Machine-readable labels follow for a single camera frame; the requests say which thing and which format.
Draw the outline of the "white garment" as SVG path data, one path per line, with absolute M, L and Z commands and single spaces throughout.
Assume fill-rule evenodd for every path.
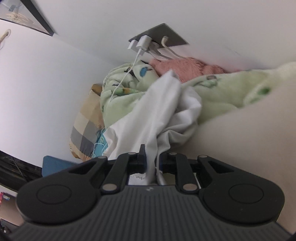
M 168 71 L 149 87 L 125 117 L 107 128 L 105 155 L 116 159 L 138 152 L 145 145 L 147 169 L 136 171 L 129 185 L 164 184 L 159 156 L 172 146 L 183 145 L 197 127 L 201 97 L 192 87 L 184 87 L 173 71 Z

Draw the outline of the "teal patterned bed sheet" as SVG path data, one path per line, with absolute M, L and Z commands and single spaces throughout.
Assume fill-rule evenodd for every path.
M 98 132 L 97 140 L 96 140 L 96 143 L 94 144 L 93 152 L 91 155 L 92 158 L 102 156 L 105 150 L 108 148 L 108 144 L 104 136 L 105 131 L 106 129 L 103 128 Z

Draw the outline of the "grey wall socket plate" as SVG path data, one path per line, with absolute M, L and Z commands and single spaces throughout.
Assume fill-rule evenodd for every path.
M 152 27 L 134 37 L 129 39 L 129 42 L 132 40 L 139 41 L 140 38 L 144 35 L 148 35 L 152 38 L 153 42 L 156 42 L 161 46 L 161 40 L 163 37 L 168 37 L 168 40 L 166 42 L 166 45 L 168 47 L 174 47 L 174 46 L 181 46 L 181 45 L 187 45 L 188 42 L 184 40 L 178 33 L 176 33 L 172 28 L 170 28 L 167 24 L 162 23 L 155 27 Z

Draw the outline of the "blue covered sofa chair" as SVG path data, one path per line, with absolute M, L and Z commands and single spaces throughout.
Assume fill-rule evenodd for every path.
M 77 163 L 65 161 L 52 156 L 44 156 L 42 164 L 42 177 L 58 173 L 60 171 L 63 171 L 76 165 Z

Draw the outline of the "checkered pillow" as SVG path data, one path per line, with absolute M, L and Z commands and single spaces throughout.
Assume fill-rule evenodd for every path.
M 70 135 L 70 151 L 75 158 L 83 162 L 91 159 L 99 132 L 104 128 L 101 93 L 102 85 L 93 84 L 76 116 Z

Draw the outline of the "leaf wall painting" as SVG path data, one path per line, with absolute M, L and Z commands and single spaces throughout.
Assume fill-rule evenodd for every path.
M 39 13 L 32 1 L 1 1 L 1 20 L 53 36 L 54 31 Z

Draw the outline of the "pink fleece blanket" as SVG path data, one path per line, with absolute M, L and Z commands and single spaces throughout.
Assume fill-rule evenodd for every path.
M 218 65 L 208 65 L 194 58 L 179 58 L 171 60 L 158 60 L 154 58 L 149 61 L 149 65 L 154 68 L 159 76 L 164 75 L 169 70 L 173 70 L 182 83 L 202 75 L 227 73 L 226 70 L 222 69 Z

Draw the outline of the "white charger plug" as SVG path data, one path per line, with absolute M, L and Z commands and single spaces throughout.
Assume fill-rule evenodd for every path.
M 128 46 L 129 50 L 137 52 L 140 56 L 144 54 L 149 48 L 152 38 L 148 35 L 143 35 L 139 40 L 132 40 Z

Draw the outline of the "light green fleece blanket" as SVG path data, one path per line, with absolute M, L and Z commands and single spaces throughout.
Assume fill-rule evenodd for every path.
M 103 81 L 101 111 L 109 127 L 132 111 L 148 88 L 160 78 L 149 63 L 124 64 L 112 69 Z M 275 69 L 252 69 L 234 73 L 202 75 L 191 86 L 202 99 L 198 118 L 204 123 L 224 113 L 258 102 L 288 80 L 295 80 L 295 62 Z

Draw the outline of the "dark window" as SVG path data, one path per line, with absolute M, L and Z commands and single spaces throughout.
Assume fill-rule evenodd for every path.
M 42 168 L 1 151 L 1 185 L 18 192 L 25 184 L 42 177 Z

